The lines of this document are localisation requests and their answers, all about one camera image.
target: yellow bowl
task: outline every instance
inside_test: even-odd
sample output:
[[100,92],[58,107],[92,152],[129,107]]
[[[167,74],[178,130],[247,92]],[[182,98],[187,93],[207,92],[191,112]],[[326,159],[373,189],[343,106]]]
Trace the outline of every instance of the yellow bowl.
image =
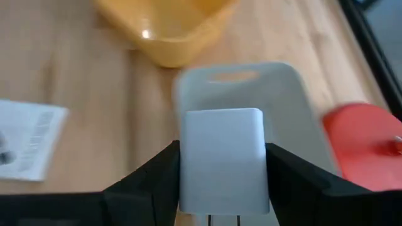
[[215,42],[235,0],[95,0],[98,10],[154,62],[186,65]]

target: wooden table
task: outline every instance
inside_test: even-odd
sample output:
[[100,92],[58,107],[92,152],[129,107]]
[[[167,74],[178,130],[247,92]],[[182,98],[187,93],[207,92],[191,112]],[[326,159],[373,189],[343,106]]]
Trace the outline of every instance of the wooden table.
[[[178,138],[171,86],[90,0],[0,1],[0,97],[62,105],[70,116],[43,183],[1,193],[101,190]],[[334,0],[240,0],[220,41],[188,67],[286,61],[317,120],[347,102],[386,107]]]

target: red object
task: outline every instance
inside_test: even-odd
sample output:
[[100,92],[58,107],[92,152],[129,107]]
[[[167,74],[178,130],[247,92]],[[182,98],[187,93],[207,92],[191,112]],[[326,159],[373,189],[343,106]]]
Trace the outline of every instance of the red object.
[[329,112],[323,124],[342,176],[372,191],[402,189],[402,123],[370,104]]

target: white power adapter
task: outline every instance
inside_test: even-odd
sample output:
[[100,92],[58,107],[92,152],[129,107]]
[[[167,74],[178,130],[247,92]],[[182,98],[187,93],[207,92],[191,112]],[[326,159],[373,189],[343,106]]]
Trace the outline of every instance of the white power adapter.
[[269,212],[263,112],[187,112],[180,138],[180,210],[203,215]]

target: black holder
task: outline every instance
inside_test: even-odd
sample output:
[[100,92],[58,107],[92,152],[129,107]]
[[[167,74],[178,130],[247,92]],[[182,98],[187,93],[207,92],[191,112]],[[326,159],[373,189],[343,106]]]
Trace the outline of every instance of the black holder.
[[[402,191],[371,192],[266,144],[268,187],[280,225],[402,225]],[[1,226],[173,226],[180,144],[104,191],[1,195]]]

